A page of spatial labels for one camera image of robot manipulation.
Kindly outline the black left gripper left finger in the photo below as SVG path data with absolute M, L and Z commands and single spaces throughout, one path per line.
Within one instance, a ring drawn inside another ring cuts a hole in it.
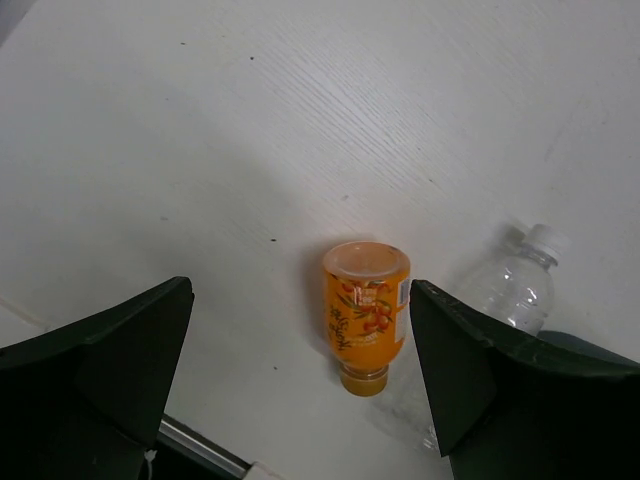
M 1 350 L 4 479 L 135 479 L 157 437 L 194 293 L 171 278 Z

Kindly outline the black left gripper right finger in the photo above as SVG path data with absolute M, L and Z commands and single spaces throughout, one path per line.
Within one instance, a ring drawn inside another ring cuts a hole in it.
M 410 314 L 440 454 L 457 479 L 635 479 L 639 365 L 532 336 L 425 280 Z

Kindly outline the orange juice bottle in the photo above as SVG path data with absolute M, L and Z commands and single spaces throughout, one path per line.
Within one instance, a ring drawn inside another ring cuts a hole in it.
M 344 388 L 371 397 L 384 390 L 408 319 L 410 260 L 384 243 L 354 241 L 323 258 L 327 339 Z

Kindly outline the clear plastic water bottle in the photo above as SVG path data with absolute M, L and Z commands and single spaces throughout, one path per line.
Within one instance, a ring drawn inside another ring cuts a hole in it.
M 568 237 L 547 225 L 536 224 L 528 232 L 507 226 L 488 250 L 446 281 L 445 291 L 472 309 L 535 336 L 554 304 L 550 270 L 569 246 Z M 438 450 L 415 333 L 394 362 L 387 387 L 374 397 L 370 421 L 409 447 Z

